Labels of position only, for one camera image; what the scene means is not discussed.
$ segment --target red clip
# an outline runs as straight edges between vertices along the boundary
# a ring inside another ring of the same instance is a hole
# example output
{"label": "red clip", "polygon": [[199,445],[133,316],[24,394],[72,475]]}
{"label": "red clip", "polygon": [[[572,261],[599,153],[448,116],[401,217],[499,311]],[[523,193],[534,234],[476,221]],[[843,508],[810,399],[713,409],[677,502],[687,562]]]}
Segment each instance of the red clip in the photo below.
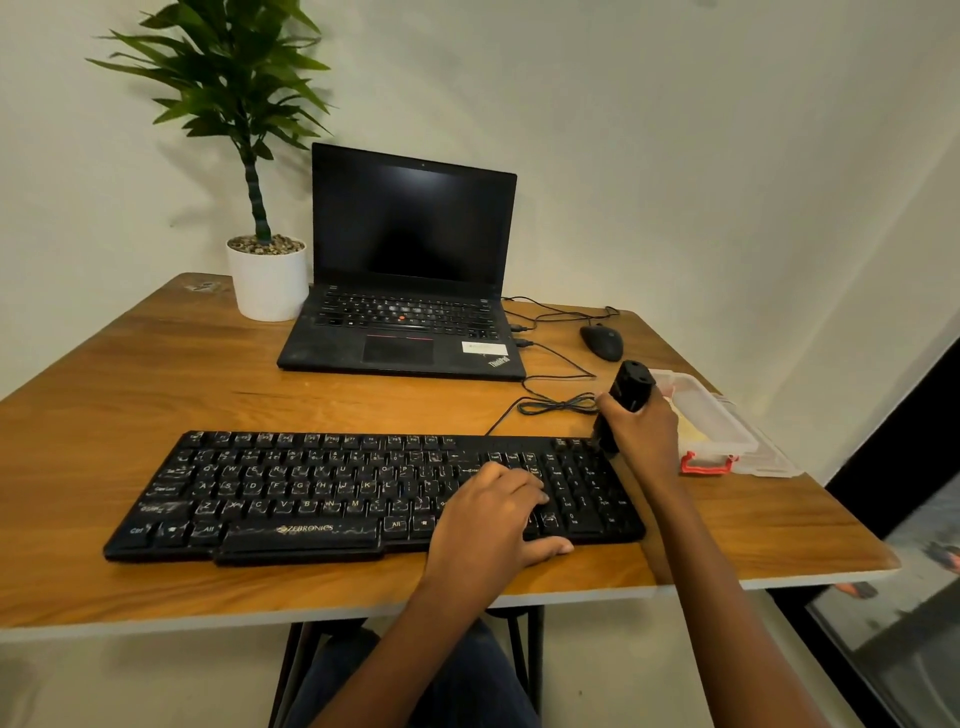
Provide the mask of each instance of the red clip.
{"label": "red clip", "polygon": [[694,473],[697,475],[725,475],[733,469],[733,463],[740,459],[738,455],[728,455],[726,463],[713,468],[704,468],[699,465],[688,465],[688,463],[696,456],[697,453],[693,450],[688,450],[686,452],[686,455],[680,459],[681,473]]}

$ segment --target laptop screen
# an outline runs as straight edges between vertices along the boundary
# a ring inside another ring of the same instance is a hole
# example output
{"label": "laptop screen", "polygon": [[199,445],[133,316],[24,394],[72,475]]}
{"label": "laptop screen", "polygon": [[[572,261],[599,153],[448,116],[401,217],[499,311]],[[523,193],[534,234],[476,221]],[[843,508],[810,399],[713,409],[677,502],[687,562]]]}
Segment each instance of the laptop screen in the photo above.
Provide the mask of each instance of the laptop screen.
{"label": "laptop screen", "polygon": [[516,175],[313,145],[314,267],[503,282]]}

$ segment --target laptop sticker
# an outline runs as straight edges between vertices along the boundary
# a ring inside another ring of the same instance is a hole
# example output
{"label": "laptop sticker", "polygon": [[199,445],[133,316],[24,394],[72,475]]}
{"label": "laptop sticker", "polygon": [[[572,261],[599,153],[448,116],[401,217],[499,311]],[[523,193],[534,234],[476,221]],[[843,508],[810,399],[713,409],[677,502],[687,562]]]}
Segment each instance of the laptop sticker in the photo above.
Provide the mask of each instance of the laptop sticker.
{"label": "laptop sticker", "polygon": [[486,353],[493,356],[506,356],[507,347],[503,344],[484,344],[481,341],[463,341],[464,353]]}

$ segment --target left hand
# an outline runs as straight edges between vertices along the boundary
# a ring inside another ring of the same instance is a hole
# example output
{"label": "left hand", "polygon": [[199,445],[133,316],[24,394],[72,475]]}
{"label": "left hand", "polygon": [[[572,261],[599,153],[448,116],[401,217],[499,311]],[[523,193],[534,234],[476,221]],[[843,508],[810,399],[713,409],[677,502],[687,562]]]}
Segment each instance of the left hand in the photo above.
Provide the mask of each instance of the left hand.
{"label": "left hand", "polygon": [[543,483],[526,471],[484,465],[447,503],[421,585],[475,619],[521,570],[573,550],[560,536],[523,541],[534,506],[549,499]]}

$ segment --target wooden desk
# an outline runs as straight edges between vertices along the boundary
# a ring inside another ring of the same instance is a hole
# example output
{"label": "wooden desk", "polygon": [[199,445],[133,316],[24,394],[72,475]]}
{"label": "wooden desk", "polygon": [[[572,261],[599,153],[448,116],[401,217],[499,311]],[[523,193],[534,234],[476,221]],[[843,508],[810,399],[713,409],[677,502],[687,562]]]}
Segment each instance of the wooden desk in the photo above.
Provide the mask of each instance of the wooden desk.
{"label": "wooden desk", "polygon": [[[213,292],[191,290],[211,281]],[[509,303],[512,310],[534,307]],[[626,355],[697,373],[635,314],[615,322]],[[187,429],[480,434],[519,385],[282,372],[290,323],[236,310],[230,280],[185,274],[0,402],[0,640],[341,619],[394,612],[422,554],[360,564],[255,569],[120,565],[101,547]],[[531,338],[581,362],[593,382],[542,382],[570,396],[610,387],[617,364],[584,347],[579,324]],[[529,373],[568,365],[524,350]],[[586,436],[592,418],[512,414],[500,434]],[[727,475],[687,487],[751,588],[877,576],[897,560],[808,476]],[[649,516],[648,526],[653,526]],[[650,595],[669,588],[656,529],[643,545],[582,546],[529,569],[497,606]]]}

